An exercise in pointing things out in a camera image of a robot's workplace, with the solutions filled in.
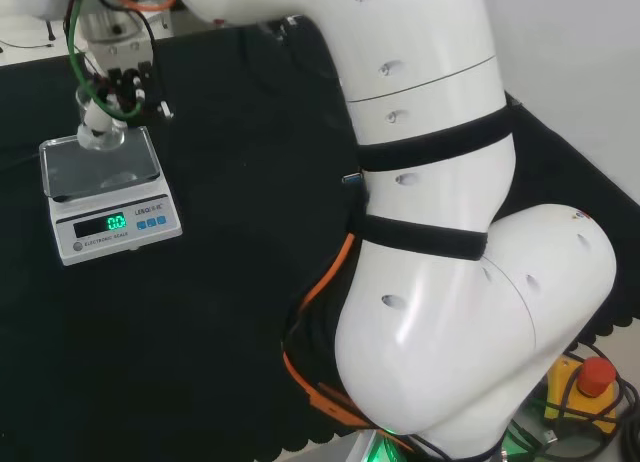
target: electronic scale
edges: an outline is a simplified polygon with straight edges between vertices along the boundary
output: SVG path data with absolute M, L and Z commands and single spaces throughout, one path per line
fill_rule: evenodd
M 64 265 L 182 235 L 169 185 L 146 128 L 90 150 L 77 136 L 40 146 L 44 192 Z

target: digital display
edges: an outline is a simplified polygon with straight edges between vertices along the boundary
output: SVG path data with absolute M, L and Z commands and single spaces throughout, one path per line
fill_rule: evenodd
M 82 238 L 111 230 L 124 229 L 126 226 L 127 219 L 122 212 L 118 212 L 117 214 L 105 215 L 97 219 L 78 222 L 73 225 L 73 229 L 76 231 L 76 237 Z

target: red button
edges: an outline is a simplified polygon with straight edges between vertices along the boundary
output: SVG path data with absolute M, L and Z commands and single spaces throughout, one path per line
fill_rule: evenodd
M 584 361 L 578 376 L 578 389 L 589 397 L 601 396 L 616 380 L 616 368 L 607 359 L 592 357 Z

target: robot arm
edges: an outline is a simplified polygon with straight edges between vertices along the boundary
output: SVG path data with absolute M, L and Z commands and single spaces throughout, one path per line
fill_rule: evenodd
M 336 335 L 344 387 L 378 426 L 453 458 L 493 447 L 616 268 L 575 209 L 489 231 L 515 152 L 483 0 L 183 1 L 210 22 L 302 14 L 319 27 L 370 194 Z M 28 6 L 50 16 L 62 2 Z

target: black cloth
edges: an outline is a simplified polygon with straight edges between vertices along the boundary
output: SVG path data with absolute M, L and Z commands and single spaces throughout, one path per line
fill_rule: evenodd
M 280 353 L 292 296 L 344 240 L 341 178 L 357 170 L 314 34 L 295 60 L 257 29 L 162 43 L 176 118 L 151 136 L 184 235 L 71 268 L 37 161 L 1 167 L 75 133 L 76 83 L 66 59 L 0 69 L 1 461 L 268 461 L 332 437 Z M 586 336 L 627 324 L 638 207 L 522 109 L 516 145 L 501 215 L 559 202 L 595 217 L 620 274 Z

